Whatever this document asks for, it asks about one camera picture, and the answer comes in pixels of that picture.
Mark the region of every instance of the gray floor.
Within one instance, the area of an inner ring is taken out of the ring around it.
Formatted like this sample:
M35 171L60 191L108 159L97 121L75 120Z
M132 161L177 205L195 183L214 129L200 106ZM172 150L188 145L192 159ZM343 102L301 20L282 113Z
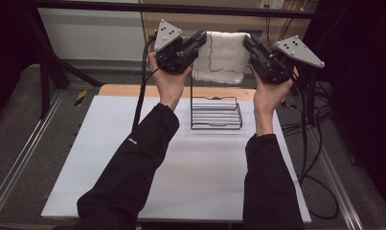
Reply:
M139 83L139 74L126 71L90 71L96 79L109 83ZM40 114L40 83L36 68L29 68L21 75L21 80L11 95L10 102L0 112L0 185L13 165L19 152L24 147L34 130ZM87 95L80 107L74 106L82 82L72 84L74 87L64 92L57 112L38 143L32 158L21 174L3 210L0 213L1 223L24 223L38 225L70 225L72 221L55 221L40 216L47 200L46 195L53 189L70 146L76 139L76 133L87 112L87 109L98 88L87 88ZM223 86L207 82L195 82L194 85ZM254 81L245 78L239 87L253 88ZM281 124L299 121L298 110L287 107L278 109ZM324 146L329 157L338 170L340 177L351 197L352 204L359 215L365 229L386 229L386 204L375 189L363 168L351 164L349 151L342 141L335 119L326 120L322 124ZM286 137L290 154L297 172L302 161L301 135ZM314 155L312 145L309 145L309 158ZM325 174L319 162L310 172L328 185ZM303 190L308 207L315 213L329 215L334 211L334 202L328 193L310 180L306 180ZM309 229L347 229L347 224L341 214L337 218L323 220L312 217L313 222L307 224ZM163 223L156 228L187 229L187 225L169 226ZM200 229L227 229L226 226L199 226Z

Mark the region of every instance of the folded cloth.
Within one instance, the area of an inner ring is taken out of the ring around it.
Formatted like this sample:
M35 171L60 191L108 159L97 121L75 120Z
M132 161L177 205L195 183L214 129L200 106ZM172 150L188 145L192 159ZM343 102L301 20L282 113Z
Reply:
M244 77L249 52L243 47L246 33L207 32L207 42L198 49L193 78L238 84Z

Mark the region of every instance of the black wire rack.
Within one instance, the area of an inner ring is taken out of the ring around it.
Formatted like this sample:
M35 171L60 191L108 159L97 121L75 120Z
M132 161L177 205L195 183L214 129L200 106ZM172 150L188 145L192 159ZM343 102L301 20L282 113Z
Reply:
M194 97L191 82L191 129L241 129L242 117L236 97Z

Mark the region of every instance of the white table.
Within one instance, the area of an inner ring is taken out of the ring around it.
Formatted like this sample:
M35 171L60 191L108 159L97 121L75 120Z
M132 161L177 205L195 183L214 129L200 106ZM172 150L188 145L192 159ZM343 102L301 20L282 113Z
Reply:
M94 98L44 207L43 217L78 217L77 200L92 188L131 131L136 103L134 97ZM157 103L157 98L145 98L142 118ZM255 132L255 121L253 103L239 101L239 104L241 130L191 130L190 100L180 100L175 111L180 128L157 170L140 220L241 221L246 174L244 147ZM311 222L277 115L274 130L296 187L303 221Z

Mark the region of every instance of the black sleeve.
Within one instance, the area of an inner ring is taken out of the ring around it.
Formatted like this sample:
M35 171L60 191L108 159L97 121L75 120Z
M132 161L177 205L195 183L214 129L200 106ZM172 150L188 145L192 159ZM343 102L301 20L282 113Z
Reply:
M134 230L154 174L178 128L175 114L167 106L156 105L122 142L95 186L79 199L81 220L74 229Z
M256 137L246 146L245 230L305 229L294 183L275 134Z

